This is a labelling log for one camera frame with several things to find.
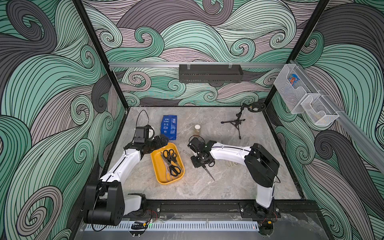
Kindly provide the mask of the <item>long thin black scissors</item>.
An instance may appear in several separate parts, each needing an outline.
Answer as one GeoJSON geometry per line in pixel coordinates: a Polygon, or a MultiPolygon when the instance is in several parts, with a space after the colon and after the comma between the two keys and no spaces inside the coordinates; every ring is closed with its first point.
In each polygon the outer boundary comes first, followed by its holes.
{"type": "Polygon", "coordinates": [[[210,176],[210,178],[215,181],[213,175],[210,173],[210,171],[208,170],[208,168],[206,167],[205,164],[202,165],[203,169],[206,171],[206,173],[210,176]]]}

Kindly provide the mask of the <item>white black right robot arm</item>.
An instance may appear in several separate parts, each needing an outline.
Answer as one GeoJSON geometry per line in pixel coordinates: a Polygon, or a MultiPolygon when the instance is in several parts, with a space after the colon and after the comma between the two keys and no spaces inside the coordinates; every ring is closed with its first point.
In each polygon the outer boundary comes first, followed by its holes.
{"type": "Polygon", "coordinates": [[[275,181],[280,181],[278,177],[280,163],[262,145],[255,143],[250,147],[237,147],[216,141],[204,143],[193,137],[188,143],[188,148],[194,152],[191,161],[195,168],[205,169],[207,165],[214,165],[216,160],[246,166],[257,184],[253,212],[260,218],[275,216],[273,207],[275,181]]]}

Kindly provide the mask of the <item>yellow storage box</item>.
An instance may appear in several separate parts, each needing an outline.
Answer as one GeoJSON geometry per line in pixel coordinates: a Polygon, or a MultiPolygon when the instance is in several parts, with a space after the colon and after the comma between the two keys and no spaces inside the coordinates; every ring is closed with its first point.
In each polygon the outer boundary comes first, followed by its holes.
{"type": "Polygon", "coordinates": [[[173,143],[168,143],[151,153],[151,160],[156,179],[162,185],[178,181],[185,174],[183,161],[177,146],[173,143]]]}

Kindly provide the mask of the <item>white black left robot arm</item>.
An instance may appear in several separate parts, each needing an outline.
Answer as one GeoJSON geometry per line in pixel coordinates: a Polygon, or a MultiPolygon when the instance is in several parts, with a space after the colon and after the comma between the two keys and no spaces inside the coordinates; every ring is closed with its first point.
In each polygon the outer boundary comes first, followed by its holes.
{"type": "Polygon", "coordinates": [[[165,147],[169,138],[161,134],[151,139],[133,142],[124,147],[117,163],[97,181],[86,186],[84,223],[117,226],[123,217],[142,208],[144,195],[124,196],[124,183],[143,156],[165,147]]]}

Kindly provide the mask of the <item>large black handled scissors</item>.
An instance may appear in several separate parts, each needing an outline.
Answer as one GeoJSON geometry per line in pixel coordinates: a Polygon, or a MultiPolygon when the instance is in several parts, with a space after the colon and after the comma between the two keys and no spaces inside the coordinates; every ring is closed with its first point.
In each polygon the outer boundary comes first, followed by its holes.
{"type": "Polygon", "coordinates": [[[168,170],[171,177],[178,177],[182,173],[177,161],[177,154],[173,149],[164,150],[162,152],[162,158],[168,165],[168,170]]]}

